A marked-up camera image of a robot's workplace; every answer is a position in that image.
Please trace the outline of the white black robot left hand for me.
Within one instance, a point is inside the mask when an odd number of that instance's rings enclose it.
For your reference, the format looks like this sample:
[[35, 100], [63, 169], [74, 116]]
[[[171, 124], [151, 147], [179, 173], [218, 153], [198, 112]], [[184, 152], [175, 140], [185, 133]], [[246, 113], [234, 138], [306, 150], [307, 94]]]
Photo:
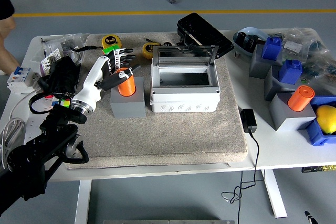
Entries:
[[114, 87], [118, 87], [124, 97], [133, 95], [136, 91], [133, 71], [138, 65], [133, 68], [124, 66], [134, 58], [132, 52], [131, 48], [118, 48], [99, 57], [84, 80], [82, 90], [73, 97], [70, 107], [83, 114], [92, 113], [101, 100], [101, 92]]

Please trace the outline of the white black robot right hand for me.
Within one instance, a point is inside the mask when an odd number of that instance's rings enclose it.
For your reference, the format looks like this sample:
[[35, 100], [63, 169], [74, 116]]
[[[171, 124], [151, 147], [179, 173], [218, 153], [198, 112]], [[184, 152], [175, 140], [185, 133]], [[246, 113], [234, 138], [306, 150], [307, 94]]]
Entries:
[[318, 222], [316, 221], [316, 219], [308, 212], [305, 211], [304, 213], [309, 221], [310, 224], [318, 224]]

